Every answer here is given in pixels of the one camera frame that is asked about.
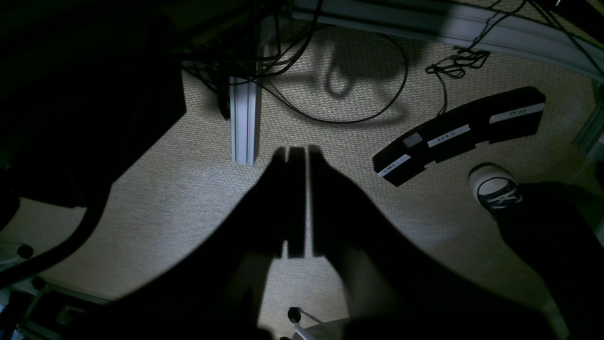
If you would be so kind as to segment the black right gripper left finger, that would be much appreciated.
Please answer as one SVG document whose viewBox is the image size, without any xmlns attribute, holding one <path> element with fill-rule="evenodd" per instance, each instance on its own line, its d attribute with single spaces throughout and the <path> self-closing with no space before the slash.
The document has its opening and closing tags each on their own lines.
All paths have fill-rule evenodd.
<svg viewBox="0 0 604 340">
<path fill-rule="evenodd" d="M 150 336 L 270 340 L 258 325 L 266 278 L 283 243 L 285 152 L 278 149 L 259 180 L 222 224 L 170 271 L 148 285 L 142 323 Z"/>
</svg>

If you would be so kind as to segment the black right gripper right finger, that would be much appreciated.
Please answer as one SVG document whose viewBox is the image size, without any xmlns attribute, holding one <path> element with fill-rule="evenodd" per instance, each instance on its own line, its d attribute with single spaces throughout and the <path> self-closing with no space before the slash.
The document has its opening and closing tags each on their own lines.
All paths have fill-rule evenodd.
<svg viewBox="0 0 604 340">
<path fill-rule="evenodd" d="M 440 264 L 309 147 L 313 249 L 341 278 L 345 340 L 546 340 L 548 321 Z"/>
</svg>

